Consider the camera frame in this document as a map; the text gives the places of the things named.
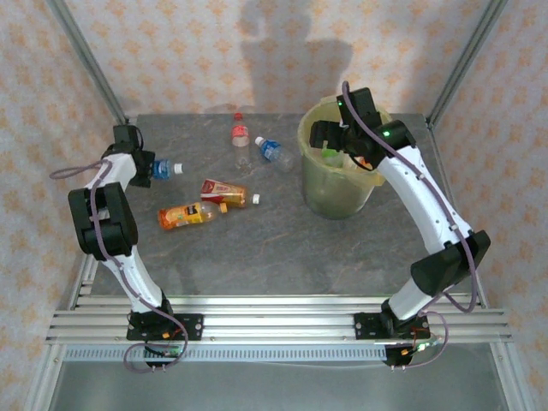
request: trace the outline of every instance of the gray table surface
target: gray table surface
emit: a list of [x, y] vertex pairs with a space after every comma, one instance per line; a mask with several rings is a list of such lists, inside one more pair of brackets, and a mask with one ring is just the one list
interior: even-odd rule
[[[421, 115], [394, 115], [413, 133], [426, 166], [440, 172]], [[300, 156], [301, 115], [246, 115], [250, 135], [281, 142]], [[138, 249], [151, 277], [167, 295], [387, 295], [409, 279], [426, 256], [413, 220], [392, 187], [375, 188], [364, 208], [345, 220], [311, 212], [301, 195], [301, 167], [275, 170], [252, 146], [253, 169], [234, 166], [231, 115], [148, 115], [138, 126], [157, 158], [184, 164], [185, 173], [150, 189], [127, 190], [139, 228]], [[261, 195], [260, 205], [231, 210], [216, 221], [165, 231], [158, 210], [200, 199], [204, 179], [234, 182]], [[468, 290], [468, 281], [459, 290]], [[121, 295], [102, 265], [92, 293]]]

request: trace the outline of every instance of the bottle label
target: bottle label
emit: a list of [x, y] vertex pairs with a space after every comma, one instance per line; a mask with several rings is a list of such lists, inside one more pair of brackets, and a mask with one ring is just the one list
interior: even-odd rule
[[200, 213], [200, 203], [184, 205], [181, 207], [173, 207], [165, 214], [165, 219], [169, 223], [176, 223], [177, 227], [187, 224], [202, 223], [202, 215]]
[[267, 159], [271, 159], [272, 153], [274, 150], [276, 150], [280, 146], [279, 143], [276, 143], [276, 141], [270, 141], [267, 140], [261, 147], [261, 151], [263, 152], [263, 156]]
[[231, 206], [243, 207], [246, 204], [246, 189], [227, 182], [205, 180], [200, 197], [212, 203], [226, 203]]
[[170, 161], [168, 159], [154, 161], [152, 165], [152, 178], [156, 180], [168, 180], [170, 174]]
[[246, 126], [234, 126], [232, 128], [232, 138], [234, 139], [235, 137], [247, 137], [248, 136], [248, 133], [247, 133], [247, 127]]

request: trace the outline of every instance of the water bottle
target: water bottle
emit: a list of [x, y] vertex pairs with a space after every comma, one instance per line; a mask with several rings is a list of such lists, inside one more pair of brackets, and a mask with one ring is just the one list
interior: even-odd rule
[[182, 164], [172, 164], [167, 158], [154, 161], [152, 165], [152, 178], [155, 180], [169, 180], [172, 173], [182, 174]]
[[236, 168], [241, 171], [251, 169], [251, 159], [249, 157], [249, 132], [243, 123], [241, 113], [234, 114], [234, 125], [232, 126], [232, 146], [235, 153]]
[[259, 146], [263, 156], [274, 163], [281, 171], [288, 172], [293, 168], [293, 155], [280, 146], [280, 143], [257, 137], [255, 144]]

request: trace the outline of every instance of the red label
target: red label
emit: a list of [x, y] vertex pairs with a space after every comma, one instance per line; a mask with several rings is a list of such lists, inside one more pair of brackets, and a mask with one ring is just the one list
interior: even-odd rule
[[206, 194], [206, 193], [211, 193], [213, 191], [213, 188], [215, 187], [215, 182], [212, 181], [212, 180], [205, 180], [204, 181], [204, 184], [202, 185], [202, 190], [201, 192]]
[[247, 135], [247, 127], [246, 126], [234, 126], [232, 128], [232, 138], [235, 137], [243, 137], [244, 135]]

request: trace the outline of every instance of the white bottle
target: white bottle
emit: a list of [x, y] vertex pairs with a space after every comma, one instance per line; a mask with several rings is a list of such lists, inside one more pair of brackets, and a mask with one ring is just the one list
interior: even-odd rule
[[267, 160], [274, 163], [281, 171], [288, 172], [293, 168], [293, 155], [273, 140], [265, 140], [262, 137], [255, 139], [260, 152]]
[[234, 114], [232, 126], [232, 146], [234, 146], [236, 168], [248, 172], [251, 169], [249, 157], [249, 132], [243, 123], [241, 113]]

